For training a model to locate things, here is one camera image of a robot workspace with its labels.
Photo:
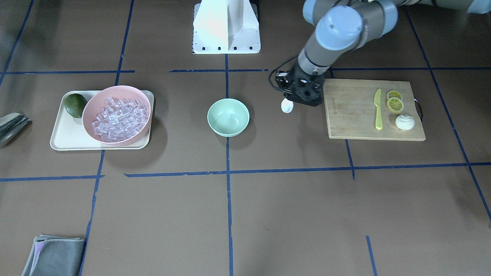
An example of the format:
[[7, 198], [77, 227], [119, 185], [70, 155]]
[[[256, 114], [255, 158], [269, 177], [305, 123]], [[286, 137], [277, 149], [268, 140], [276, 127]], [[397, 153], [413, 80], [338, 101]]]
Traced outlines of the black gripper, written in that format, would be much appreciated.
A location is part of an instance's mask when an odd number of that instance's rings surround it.
[[310, 75], [298, 63], [290, 71], [275, 72], [275, 81], [283, 96], [293, 102], [317, 107], [323, 103], [326, 73]]

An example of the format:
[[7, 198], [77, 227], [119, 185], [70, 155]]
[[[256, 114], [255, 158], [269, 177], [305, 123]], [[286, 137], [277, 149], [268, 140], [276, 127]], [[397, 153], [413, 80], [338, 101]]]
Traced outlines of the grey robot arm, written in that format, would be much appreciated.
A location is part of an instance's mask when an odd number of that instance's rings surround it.
[[467, 13], [490, 11], [489, 0], [307, 0], [302, 14], [315, 27], [288, 71], [275, 69], [275, 90], [282, 92], [281, 108], [290, 112], [294, 103], [322, 103], [326, 72], [345, 52], [381, 38], [396, 25], [398, 7], [429, 5]]

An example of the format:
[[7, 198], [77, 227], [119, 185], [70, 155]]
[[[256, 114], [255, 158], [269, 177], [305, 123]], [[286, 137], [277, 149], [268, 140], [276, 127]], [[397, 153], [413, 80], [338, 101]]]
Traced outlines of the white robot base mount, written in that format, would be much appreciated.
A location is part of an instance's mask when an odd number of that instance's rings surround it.
[[194, 54], [261, 51], [258, 6], [252, 0], [202, 0], [194, 6]]

